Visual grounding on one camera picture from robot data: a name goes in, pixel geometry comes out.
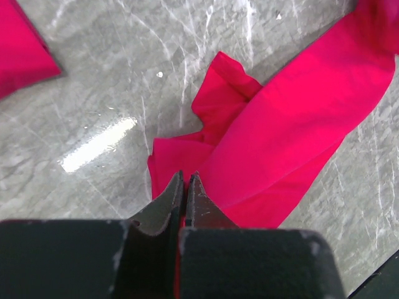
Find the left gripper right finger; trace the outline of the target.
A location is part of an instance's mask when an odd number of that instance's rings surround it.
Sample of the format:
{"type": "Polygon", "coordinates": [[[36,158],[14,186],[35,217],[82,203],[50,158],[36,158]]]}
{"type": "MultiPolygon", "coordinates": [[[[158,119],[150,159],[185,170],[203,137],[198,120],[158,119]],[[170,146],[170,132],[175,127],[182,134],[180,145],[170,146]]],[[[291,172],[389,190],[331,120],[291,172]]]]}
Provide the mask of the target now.
{"type": "Polygon", "coordinates": [[[200,229],[238,228],[208,197],[198,173],[191,176],[188,186],[185,226],[200,229]]]}

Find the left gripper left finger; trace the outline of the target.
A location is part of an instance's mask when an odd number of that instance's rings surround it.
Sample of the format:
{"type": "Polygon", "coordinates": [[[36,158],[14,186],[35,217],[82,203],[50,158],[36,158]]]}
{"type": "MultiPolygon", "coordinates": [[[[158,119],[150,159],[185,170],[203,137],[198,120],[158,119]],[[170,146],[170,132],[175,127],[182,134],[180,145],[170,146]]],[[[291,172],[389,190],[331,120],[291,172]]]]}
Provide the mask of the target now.
{"type": "Polygon", "coordinates": [[[183,172],[128,219],[112,298],[173,298],[178,234],[184,210],[183,172]]]}

